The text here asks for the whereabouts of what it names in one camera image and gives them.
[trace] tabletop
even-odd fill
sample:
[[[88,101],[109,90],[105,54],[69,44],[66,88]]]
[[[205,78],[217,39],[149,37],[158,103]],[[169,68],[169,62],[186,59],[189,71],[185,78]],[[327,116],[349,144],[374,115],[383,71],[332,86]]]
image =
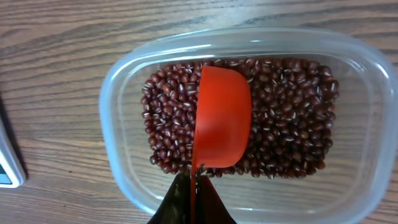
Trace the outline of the tabletop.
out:
[[[146,223],[119,191],[98,95],[110,66],[159,37],[201,29],[337,30],[398,67],[396,0],[0,0],[0,94],[29,173],[0,190],[2,224]],[[361,223],[398,223],[398,163]]]

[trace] device screen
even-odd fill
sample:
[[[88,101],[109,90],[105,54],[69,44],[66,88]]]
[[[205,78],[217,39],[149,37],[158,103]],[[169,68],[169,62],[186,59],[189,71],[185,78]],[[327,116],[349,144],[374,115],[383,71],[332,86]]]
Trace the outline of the device screen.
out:
[[[0,164],[0,184],[12,184],[11,180],[8,178],[6,171],[4,171],[1,164]]]

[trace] clear plastic container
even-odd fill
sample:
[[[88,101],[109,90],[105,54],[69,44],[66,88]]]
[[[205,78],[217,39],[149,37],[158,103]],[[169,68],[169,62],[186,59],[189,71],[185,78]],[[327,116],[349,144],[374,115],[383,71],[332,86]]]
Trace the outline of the clear plastic container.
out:
[[[397,148],[398,81],[385,56],[360,40],[326,30],[239,28],[205,30],[156,40],[109,71],[99,110],[113,175],[123,193],[153,214],[172,179],[149,163],[141,88],[168,63],[270,55],[320,61],[340,83],[333,147],[326,169],[304,179],[212,179],[238,223],[356,223],[384,195]]]

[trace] red plastic utensil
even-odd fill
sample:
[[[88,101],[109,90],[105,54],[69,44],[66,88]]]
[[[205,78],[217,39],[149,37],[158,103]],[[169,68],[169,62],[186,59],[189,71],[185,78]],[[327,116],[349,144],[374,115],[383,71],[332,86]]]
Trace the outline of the red plastic utensil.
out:
[[[234,70],[203,66],[193,140],[191,223],[195,222],[196,171],[229,167],[242,157],[248,143],[251,94],[246,79]]]

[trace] pile of beans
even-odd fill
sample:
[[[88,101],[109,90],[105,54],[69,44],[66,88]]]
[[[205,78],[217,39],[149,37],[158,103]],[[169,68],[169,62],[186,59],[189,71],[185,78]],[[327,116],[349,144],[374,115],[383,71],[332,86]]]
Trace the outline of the pile of beans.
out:
[[[339,96],[331,70],[299,58],[227,58],[176,63],[150,75],[142,88],[150,163],[165,173],[188,172],[192,164],[195,118],[203,65],[233,69],[251,88],[252,121],[241,160],[224,169],[204,169],[209,177],[303,178],[325,168],[332,147],[330,129]]]

